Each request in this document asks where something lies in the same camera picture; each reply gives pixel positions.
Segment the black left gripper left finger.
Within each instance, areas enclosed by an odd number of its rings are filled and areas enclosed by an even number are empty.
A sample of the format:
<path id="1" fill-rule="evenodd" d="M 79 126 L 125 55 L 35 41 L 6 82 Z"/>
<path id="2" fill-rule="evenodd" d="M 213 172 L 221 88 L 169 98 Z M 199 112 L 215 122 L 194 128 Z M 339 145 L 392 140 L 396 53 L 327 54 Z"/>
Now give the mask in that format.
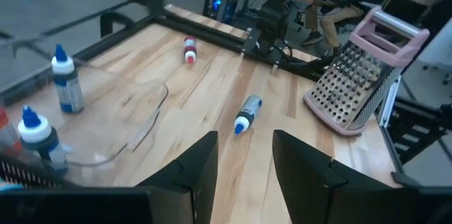
<path id="1" fill-rule="evenodd" d="M 28 153 L 1 146 L 2 223 L 209 223 L 218 133 L 209 131 L 134 187 L 82 187 Z"/>

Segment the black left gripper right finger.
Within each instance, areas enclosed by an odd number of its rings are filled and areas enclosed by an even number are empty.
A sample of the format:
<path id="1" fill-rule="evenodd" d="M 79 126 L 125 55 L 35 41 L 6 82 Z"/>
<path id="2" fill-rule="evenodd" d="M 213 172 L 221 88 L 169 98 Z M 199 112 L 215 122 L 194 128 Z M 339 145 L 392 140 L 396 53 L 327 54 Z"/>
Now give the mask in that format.
<path id="1" fill-rule="evenodd" d="M 273 161 L 293 223 L 451 224 L 449 187 L 390 187 L 279 129 Z"/>

